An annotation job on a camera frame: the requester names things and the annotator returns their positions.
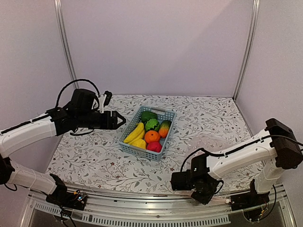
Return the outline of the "aluminium corner post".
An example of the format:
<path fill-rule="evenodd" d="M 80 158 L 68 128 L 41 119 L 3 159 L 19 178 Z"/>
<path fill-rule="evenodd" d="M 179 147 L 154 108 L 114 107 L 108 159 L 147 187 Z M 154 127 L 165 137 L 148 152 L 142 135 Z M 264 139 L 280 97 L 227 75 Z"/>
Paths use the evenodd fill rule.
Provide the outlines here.
<path fill-rule="evenodd" d="M 257 25 L 258 25 L 259 8 L 260 8 L 260 0 L 253 0 L 246 47 L 244 50 L 244 55 L 243 55 L 236 87 L 235 87 L 233 97 L 232 97 L 234 102 L 237 102 L 237 100 L 240 96 L 241 87 L 244 82 L 244 77 L 245 77 L 245 73 L 247 70 L 247 66 L 249 64 L 250 53 L 251 53 L 251 49 L 253 47 L 254 37 L 255 37 L 255 33 L 256 33 L 256 29 L 257 29 Z"/>
<path fill-rule="evenodd" d="M 64 24 L 64 17 L 63 17 L 63 9 L 62 9 L 62 1 L 61 0 L 54 0 L 54 9 L 55 9 L 55 14 L 56 14 L 56 19 L 57 19 L 57 24 L 58 24 L 58 29 L 59 29 L 59 35 L 62 43 L 62 48 L 63 48 L 63 53 L 65 56 L 67 68 L 69 71 L 69 75 L 71 78 L 71 81 L 74 81 L 77 79 L 74 65 L 72 62 L 72 56 L 68 44 L 68 38 L 66 34 L 66 28 Z"/>

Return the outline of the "blue perforated plastic basket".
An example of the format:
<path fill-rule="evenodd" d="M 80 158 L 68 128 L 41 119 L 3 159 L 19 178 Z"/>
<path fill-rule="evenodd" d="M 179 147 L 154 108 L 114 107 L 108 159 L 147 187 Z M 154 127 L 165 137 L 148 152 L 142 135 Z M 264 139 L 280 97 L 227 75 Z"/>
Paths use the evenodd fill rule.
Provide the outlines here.
<path fill-rule="evenodd" d="M 119 144 L 123 152 L 137 157 L 159 161 L 176 113 L 150 106 L 141 106 L 131 119 Z"/>

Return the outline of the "clear zip top bag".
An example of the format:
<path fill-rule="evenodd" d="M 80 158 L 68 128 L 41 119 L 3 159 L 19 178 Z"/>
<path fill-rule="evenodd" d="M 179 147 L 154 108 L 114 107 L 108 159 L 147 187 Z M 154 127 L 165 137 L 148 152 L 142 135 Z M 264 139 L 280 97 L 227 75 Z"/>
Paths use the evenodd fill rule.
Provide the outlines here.
<path fill-rule="evenodd" d="M 217 152 L 235 144 L 236 142 L 229 141 L 217 135 L 200 133 L 188 142 L 185 154 L 189 155 L 199 148 L 204 148 L 209 152 Z"/>

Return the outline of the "right aluminium corner post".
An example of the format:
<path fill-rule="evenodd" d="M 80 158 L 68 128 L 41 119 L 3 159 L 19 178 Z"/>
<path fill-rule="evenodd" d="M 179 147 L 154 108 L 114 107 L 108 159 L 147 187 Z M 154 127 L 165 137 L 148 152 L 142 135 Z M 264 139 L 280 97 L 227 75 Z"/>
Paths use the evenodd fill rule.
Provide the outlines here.
<path fill-rule="evenodd" d="M 255 33 L 256 33 L 256 29 L 257 29 L 257 25 L 258 25 L 259 8 L 260 8 L 260 0 L 253 0 L 246 47 L 244 50 L 244 55 L 243 55 L 236 87 L 235 87 L 233 97 L 232 97 L 234 102 L 237 102 L 237 100 L 240 96 L 241 87 L 244 82 L 244 77 L 245 77 L 245 73 L 247 70 L 247 66 L 249 64 L 250 53 L 251 53 L 251 49 L 253 47 L 254 37 L 255 37 Z"/>

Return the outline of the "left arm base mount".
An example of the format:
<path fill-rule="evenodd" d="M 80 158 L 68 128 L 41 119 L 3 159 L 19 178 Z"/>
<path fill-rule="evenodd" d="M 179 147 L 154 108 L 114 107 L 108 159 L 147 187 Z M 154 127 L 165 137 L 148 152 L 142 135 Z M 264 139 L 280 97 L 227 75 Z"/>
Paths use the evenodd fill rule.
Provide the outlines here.
<path fill-rule="evenodd" d="M 58 176 L 54 174 L 50 174 L 50 176 L 55 180 L 56 188 L 52 194 L 46 196 L 46 201 L 59 207 L 83 211 L 88 199 L 87 194 L 80 190 L 68 192 L 66 185 Z"/>

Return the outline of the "left aluminium corner post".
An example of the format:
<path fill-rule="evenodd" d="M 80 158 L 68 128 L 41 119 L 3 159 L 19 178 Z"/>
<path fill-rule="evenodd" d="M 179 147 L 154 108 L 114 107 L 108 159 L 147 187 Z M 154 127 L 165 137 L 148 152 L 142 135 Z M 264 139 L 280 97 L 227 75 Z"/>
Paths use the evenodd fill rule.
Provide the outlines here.
<path fill-rule="evenodd" d="M 54 0 L 54 9 L 55 9 L 55 14 L 56 14 L 56 19 L 57 19 L 57 24 L 58 24 L 58 29 L 59 29 L 59 35 L 62 43 L 62 48 L 63 48 L 63 53 L 65 56 L 67 68 L 69 71 L 69 75 L 71 78 L 71 81 L 74 81 L 77 79 L 74 65 L 72 62 L 72 56 L 68 44 L 68 38 L 66 34 L 66 28 L 64 24 L 64 17 L 63 17 L 63 9 L 62 9 L 62 1 L 61 0 Z"/>

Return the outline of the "red toy apple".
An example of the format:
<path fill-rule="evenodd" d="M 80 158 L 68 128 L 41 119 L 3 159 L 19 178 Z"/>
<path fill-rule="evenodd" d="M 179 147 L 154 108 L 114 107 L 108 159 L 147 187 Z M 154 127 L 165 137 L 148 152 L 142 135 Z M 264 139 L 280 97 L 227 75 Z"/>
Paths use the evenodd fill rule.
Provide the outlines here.
<path fill-rule="evenodd" d="M 149 151 L 160 153 L 162 150 L 162 145 L 157 141 L 153 141 L 147 145 L 146 149 Z"/>

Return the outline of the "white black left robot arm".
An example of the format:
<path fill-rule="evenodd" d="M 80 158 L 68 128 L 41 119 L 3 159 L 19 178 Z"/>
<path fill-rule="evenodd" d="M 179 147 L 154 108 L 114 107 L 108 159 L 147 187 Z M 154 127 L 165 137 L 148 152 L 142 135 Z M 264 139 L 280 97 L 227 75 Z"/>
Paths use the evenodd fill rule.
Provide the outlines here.
<path fill-rule="evenodd" d="M 18 165 L 10 159 L 16 151 L 38 141 L 75 133 L 79 128 L 89 130 L 116 130 L 126 119 L 117 111 L 105 111 L 112 97 L 111 92 L 103 95 L 87 89 L 74 90 L 71 100 L 64 106 L 55 106 L 44 114 L 0 133 L 0 183 L 13 184 L 41 191 L 60 205 L 70 202 L 70 194 L 64 182 L 54 174 L 42 174 Z"/>

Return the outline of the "yellow toy banana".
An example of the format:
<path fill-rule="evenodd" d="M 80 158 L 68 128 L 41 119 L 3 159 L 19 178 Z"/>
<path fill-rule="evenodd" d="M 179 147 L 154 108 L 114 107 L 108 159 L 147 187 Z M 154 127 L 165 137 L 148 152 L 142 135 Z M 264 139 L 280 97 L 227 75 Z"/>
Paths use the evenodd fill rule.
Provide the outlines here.
<path fill-rule="evenodd" d="M 136 128 L 124 139 L 123 143 L 130 143 L 144 132 L 144 124 L 138 123 Z"/>

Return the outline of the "green orange toy mango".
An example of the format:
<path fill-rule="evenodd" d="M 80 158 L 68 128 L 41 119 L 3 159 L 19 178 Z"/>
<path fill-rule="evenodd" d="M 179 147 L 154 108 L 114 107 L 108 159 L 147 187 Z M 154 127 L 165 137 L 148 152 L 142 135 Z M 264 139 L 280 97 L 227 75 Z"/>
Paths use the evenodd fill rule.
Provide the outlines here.
<path fill-rule="evenodd" d="M 161 124 L 160 124 L 160 128 L 159 128 L 159 135 L 161 138 L 166 138 L 169 132 L 171 126 L 171 121 L 169 120 L 164 120 Z"/>

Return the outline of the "green toy watermelon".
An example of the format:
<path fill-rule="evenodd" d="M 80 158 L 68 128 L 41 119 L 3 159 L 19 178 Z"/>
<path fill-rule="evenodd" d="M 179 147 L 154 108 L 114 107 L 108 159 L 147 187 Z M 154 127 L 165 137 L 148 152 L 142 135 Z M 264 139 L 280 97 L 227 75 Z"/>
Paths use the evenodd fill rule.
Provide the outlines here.
<path fill-rule="evenodd" d="M 146 131 L 158 131 L 160 128 L 160 123 L 157 119 L 149 119 L 145 124 Z"/>

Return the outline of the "aluminium front rail frame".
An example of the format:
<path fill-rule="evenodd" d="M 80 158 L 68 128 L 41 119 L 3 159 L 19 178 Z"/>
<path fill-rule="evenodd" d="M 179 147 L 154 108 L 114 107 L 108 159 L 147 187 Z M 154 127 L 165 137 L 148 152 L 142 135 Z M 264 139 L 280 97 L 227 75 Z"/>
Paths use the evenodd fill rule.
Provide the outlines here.
<path fill-rule="evenodd" d="M 222 192 L 202 205 L 180 194 L 142 194 L 68 184 L 68 189 L 87 193 L 84 210 L 64 215 L 58 206 L 46 202 L 40 192 L 30 191 L 21 219 L 23 227 L 296 227 L 298 222 L 282 184 L 269 194 L 265 218 L 247 219 L 257 207 L 232 210 L 230 197 L 238 192 Z"/>

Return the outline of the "orange toy orange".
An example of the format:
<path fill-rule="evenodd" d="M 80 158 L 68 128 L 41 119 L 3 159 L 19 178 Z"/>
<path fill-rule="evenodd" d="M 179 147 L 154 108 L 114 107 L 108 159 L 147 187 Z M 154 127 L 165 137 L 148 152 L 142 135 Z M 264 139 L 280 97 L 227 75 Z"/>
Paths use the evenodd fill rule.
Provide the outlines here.
<path fill-rule="evenodd" d="M 144 140 L 146 141 L 147 144 L 153 142 L 153 141 L 160 141 L 160 135 L 158 134 L 157 131 L 147 131 Z"/>

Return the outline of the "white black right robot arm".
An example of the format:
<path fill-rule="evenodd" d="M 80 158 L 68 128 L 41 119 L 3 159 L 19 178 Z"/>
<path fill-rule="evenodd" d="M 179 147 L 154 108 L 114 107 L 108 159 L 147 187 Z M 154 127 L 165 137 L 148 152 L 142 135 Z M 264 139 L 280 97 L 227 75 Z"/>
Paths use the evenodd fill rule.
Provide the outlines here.
<path fill-rule="evenodd" d="M 292 129 L 277 119 L 267 120 L 266 125 L 249 140 L 232 147 L 217 152 L 198 148 L 190 153 L 186 158 L 191 160 L 190 169 L 172 173 L 172 189 L 192 191 L 191 198 L 206 205 L 218 193 L 217 187 L 225 175 L 265 160 L 261 173 L 251 180 L 249 192 L 231 196 L 231 203 L 232 210 L 268 203 L 269 192 L 282 173 L 302 163 L 303 145 Z"/>

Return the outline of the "yellow toy lemon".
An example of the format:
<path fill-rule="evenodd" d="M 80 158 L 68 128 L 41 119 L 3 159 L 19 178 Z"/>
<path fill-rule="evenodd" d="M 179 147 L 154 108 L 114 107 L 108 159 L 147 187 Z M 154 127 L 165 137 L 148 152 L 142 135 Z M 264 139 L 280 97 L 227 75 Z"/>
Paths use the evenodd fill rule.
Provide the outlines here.
<path fill-rule="evenodd" d="M 147 146 L 146 141 L 143 139 L 134 140 L 134 141 L 130 142 L 129 144 L 131 146 L 141 148 L 141 149 L 146 149 L 146 146 Z"/>

